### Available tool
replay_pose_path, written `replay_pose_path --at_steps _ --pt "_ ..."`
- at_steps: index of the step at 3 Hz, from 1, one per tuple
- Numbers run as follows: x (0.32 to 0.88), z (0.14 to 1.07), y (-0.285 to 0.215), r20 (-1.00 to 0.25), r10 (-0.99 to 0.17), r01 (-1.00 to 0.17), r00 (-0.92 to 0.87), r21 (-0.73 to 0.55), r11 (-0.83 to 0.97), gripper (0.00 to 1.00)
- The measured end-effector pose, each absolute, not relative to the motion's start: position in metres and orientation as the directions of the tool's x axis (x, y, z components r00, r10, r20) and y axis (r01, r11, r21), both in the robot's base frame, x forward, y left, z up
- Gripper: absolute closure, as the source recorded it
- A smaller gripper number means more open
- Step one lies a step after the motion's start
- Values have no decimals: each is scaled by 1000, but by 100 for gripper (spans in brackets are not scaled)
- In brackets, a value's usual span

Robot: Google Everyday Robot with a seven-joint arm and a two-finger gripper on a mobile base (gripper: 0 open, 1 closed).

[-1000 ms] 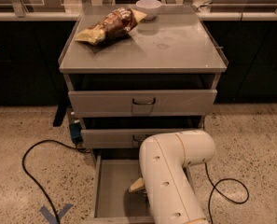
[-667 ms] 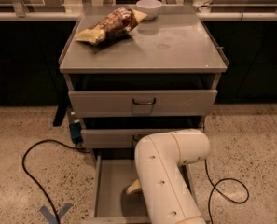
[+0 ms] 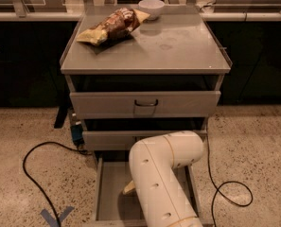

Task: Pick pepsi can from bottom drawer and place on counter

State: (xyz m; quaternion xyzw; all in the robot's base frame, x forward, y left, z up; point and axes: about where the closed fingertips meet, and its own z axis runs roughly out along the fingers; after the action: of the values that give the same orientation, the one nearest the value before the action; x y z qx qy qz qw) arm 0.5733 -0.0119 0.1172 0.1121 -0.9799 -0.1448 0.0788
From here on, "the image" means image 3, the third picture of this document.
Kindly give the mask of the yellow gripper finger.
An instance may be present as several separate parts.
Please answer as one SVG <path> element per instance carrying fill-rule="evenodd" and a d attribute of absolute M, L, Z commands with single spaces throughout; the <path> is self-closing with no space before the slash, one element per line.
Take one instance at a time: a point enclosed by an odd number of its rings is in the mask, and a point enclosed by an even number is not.
<path fill-rule="evenodd" d="M 123 194 L 124 195 L 128 195 L 130 194 L 132 191 L 135 190 L 135 184 L 134 181 L 130 181 L 124 188 L 123 188 Z"/>

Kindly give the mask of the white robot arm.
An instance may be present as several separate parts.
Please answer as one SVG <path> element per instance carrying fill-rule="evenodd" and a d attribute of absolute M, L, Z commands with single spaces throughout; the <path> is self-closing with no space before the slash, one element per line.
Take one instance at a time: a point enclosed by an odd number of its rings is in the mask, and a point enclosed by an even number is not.
<path fill-rule="evenodd" d="M 174 170 L 202 158 L 203 141 L 193 131 L 178 131 L 136 142 L 129 154 L 132 181 L 148 227 L 203 227 Z"/>

